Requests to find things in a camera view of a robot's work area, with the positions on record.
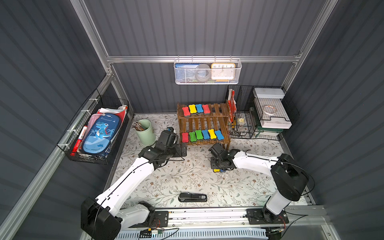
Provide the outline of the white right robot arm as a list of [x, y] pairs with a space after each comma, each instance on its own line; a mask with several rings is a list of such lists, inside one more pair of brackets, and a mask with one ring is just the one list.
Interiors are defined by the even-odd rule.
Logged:
[[285, 207], [300, 200], [310, 181], [310, 175], [288, 154], [262, 157], [238, 149], [226, 150], [220, 144], [210, 147], [209, 153], [212, 155], [211, 168], [215, 172], [244, 169], [264, 174], [274, 180], [276, 191], [260, 211], [248, 214], [250, 221], [259, 220], [267, 224], [283, 221]]

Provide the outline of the wooden two-tier shelf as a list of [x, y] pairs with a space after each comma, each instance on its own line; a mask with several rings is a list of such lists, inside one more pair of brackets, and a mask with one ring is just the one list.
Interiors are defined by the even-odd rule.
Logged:
[[203, 114], [195, 114], [191, 115], [190, 117], [185, 118], [183, 116], [182, 107], [188, 107], [187, 105], [182, 105], [178, 103], [177, 106], [177, 117], [178, 117], [178, 123], [179, 123], [179, 135], [180, 135], [180, 142], [182, 142], [182, 133], [189, 133], [189, 132], [195, 132], [195, 130], [209, 130], [214, 129], [215, 131], [221, 130], [224, 140], [218, 141], [217, 139], [213, 140], [201, 140], [196, 141], [194, 143], [189, 142], [186, 143], [187, 145], [213, 145], [215, 143], [219, 143], [222, 145], [223, 148], [226, 150], [229, 149], [231, 144], [231, 137], [229, 135], [229, 117], [230, 117], [230, 111], [229, 111], [229, 105], [227, 102], [220, 103], [220, 104], [209, 104], [211, 108], [211, 114], [210, 115], [204, 115]]

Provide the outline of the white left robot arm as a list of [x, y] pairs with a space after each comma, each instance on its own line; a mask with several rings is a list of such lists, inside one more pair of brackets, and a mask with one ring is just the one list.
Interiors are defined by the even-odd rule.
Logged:
[[161, 132], [154, 147], [142, 149], [131, 167], [107, 190], [95, 199], [87, 198], [81, 205], [81, 229], [93, 240], [113, 240], [126, 228], [157, 224], [155, 208], [141, 201], [134, 207], [122, 209], [134, 190], [155, 170], [169, 161], [183, 161], [186, 149], [178, 143], [174, 128]]

